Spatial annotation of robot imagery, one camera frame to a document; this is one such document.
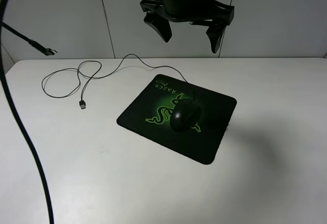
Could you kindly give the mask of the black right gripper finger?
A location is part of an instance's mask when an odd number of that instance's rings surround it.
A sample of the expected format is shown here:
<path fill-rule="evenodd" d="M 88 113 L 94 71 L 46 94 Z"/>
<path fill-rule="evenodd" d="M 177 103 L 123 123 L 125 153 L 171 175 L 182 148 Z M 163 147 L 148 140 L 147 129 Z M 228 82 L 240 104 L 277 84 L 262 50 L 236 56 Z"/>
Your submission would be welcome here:
<path fill-rule="evenodd" d="M 217 53 L 220 48 L 222 36 L 225 32 L 226 25 L 222 23 L 210 22 L 206 34 L 209 38 L 212 53 Z"/>
<path fill-rule="evenodd" d="M 144 23 L 155 30 L 164 42 L 169 42 L 172 31 L 168 20 L 156 14 L 146 14 Z"/>

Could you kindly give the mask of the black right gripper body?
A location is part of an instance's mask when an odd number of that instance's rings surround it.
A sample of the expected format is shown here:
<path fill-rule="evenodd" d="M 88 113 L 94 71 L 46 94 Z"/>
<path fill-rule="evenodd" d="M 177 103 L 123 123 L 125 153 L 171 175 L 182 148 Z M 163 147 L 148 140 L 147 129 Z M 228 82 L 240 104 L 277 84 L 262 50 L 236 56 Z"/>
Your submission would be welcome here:
<path fill-rule="evenodd" d="M 141 0 L 144 12 L 157 14 L 172 22 L 216 20 L 230 25 L 235 8 L 216 0 Z"/>

